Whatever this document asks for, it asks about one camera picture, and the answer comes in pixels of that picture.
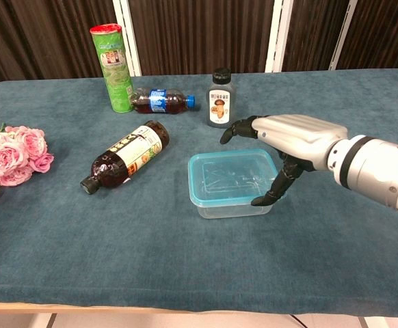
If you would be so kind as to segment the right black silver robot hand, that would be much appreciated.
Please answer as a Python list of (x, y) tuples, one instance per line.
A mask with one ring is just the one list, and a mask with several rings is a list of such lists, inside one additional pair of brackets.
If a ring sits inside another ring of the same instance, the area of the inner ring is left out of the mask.
[(332, 147), (348, 138), (347, 128), (308, 115), (252, 115), (232, 123), (220, 143), (234, 136), (259, 139), (278, 152), (283, 167), (265, 195), (251, 201), (252, 206), (275, 204), (304, 171), (325, 171)]

